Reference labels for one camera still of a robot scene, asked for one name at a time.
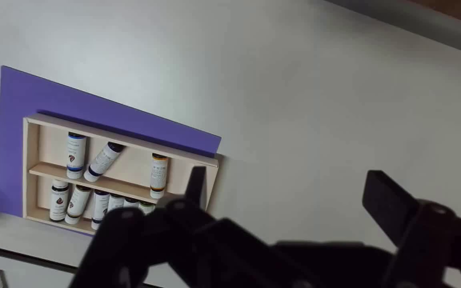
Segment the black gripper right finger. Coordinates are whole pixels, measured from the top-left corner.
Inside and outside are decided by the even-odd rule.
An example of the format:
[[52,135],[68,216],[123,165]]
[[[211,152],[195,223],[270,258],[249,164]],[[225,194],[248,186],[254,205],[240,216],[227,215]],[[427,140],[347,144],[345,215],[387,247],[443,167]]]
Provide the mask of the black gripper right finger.
[[461,218],[417,200],[381,170],[366,173],[361,205],[397,247],[384,288],[448,288],[445,271],[461,272]]

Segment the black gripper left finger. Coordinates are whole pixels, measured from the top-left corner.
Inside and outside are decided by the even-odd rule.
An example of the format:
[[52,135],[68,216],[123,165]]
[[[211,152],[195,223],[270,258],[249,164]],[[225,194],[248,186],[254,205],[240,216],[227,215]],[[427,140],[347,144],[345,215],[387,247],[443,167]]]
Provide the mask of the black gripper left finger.
[[164,196],[152,213],[108,212],[68,288],[142,288],[158,264],[168,264],[188,288],[217,288],[220,266],[201,252],[195,237],[212,223],[203,210],[204,192],[206,170],[195,167],[185,192]]

